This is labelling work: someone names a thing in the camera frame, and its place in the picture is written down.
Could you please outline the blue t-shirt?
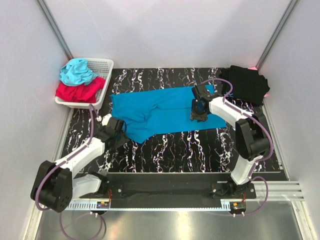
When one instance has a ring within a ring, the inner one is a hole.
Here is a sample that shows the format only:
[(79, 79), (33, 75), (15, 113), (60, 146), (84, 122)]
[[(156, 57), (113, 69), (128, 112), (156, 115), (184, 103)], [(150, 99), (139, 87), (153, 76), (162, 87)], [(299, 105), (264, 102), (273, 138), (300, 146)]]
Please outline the blue t-shirt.
[(191, 120), (191, 86), (110, 95), (111, 115), (125, 121), (129, 139), (142, 144), (154, 135), (225, 128), (214, 114), (208, 120)]

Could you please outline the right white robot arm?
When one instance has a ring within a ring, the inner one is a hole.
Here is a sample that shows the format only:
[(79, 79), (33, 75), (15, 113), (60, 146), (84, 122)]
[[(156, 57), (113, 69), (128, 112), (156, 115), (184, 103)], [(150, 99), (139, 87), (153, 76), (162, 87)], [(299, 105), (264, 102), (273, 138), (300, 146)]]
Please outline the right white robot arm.
[(195, 97), (191, 104), (191, 120), (205, 122), (208, 115), (225, 120), (235, 130), (238, 158), (230, 178), (212, 190), (214, 197), (239, 198), (249, 188), (258, 161), (273, 153), (273, 141), (264, 114), (252, 114), (230, 103), (222, 96)]

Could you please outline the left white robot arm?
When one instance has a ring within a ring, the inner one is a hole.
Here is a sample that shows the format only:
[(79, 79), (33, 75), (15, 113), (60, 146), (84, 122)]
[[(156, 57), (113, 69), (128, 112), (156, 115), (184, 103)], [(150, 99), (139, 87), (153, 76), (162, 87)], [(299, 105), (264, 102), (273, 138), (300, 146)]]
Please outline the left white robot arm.
[(127, 124), (110, 114), (102, 119), (102, 126), (92, 131), (89, 139), (76, 150), (54, 162), (42, 162), (31, 189), (30, 197), (40, 211), (64, 211), (73, 199), (93, 194), (103, 198), (108, 192), (105, 172), (77, 174), (90, 162), (108, 150), (114, 150), (128, 142)]

